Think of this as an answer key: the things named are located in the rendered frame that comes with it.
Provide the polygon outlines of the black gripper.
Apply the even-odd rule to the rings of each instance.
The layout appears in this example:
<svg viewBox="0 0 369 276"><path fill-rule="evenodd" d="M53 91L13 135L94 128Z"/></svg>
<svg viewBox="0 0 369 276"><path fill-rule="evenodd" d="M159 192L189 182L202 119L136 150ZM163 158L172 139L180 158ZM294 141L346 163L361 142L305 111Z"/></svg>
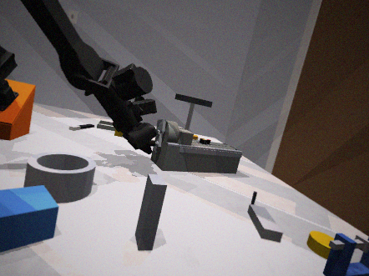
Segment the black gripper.
<svg viewBox="0 0 369 276"><path fill-rule="evenodd" d="M129 100L126 100L118 107L106 112L113 120L115 129L123 134L122 136L135 150L140 149L151 154L149 141L158 135L158 131L150 123L140 123L143 119L137 121L132 110L133 106Z"/></svg>

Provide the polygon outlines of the blue rectangular block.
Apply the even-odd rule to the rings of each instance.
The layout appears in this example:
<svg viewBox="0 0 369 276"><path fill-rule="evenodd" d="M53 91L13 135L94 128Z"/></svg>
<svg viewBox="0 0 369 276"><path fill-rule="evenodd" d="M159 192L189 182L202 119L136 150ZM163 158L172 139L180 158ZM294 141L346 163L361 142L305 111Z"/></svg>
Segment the blue rectangular block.
<svg viewBox="0 0 369 276"><path fill-rule="evenodd" d="M58 205L43 185L0 190L0 252L53 238Z"/></svg>

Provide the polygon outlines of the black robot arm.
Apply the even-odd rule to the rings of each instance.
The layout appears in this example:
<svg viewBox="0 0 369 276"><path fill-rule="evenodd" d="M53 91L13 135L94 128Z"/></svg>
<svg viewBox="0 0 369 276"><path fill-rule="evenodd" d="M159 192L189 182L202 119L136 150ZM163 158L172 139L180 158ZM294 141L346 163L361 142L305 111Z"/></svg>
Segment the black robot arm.
<svg viewBox="0 0 369 276"><path fill-rule="evenodd" d="M58 0L21 0L42 29L59 56L67 80L85 96L94 94L105 111L131 102L137 121L142 115L157 113L155 100L142 95L153 89L148 71L133 63L119 70L119 65L101 58L84 43ZM0 45L0 111L4 111L18 96L5 80L16 68L15 55ZM101 74L107 70L101 81Z"/></svg>

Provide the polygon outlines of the grey hollow cylinder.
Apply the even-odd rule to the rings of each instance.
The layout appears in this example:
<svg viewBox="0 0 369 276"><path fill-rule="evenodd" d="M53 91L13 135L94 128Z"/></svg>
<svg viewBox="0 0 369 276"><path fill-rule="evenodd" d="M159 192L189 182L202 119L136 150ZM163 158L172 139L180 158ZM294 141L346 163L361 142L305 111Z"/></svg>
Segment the grey hollow cylinder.
<svg viewBox="0 0 369 276"><path fill-rule="evenodd" d="M76 153L38 153L28 158L24 187L43 185L56 203L90 195L96 162Z"/></svg>

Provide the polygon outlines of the yellow round disc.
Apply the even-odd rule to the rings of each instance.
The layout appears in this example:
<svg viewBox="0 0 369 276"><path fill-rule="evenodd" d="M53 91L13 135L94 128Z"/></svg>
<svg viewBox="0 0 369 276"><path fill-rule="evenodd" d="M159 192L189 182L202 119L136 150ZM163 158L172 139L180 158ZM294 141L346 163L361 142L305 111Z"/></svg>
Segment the yellow round disc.
<svg viewBox="0 0 369 276"><path fill-rule="evenodd" d="M329 247L330 241L334 238L320 232L311 232L307 241L307 246L319 256L328 259L331 248Z"/></svg>

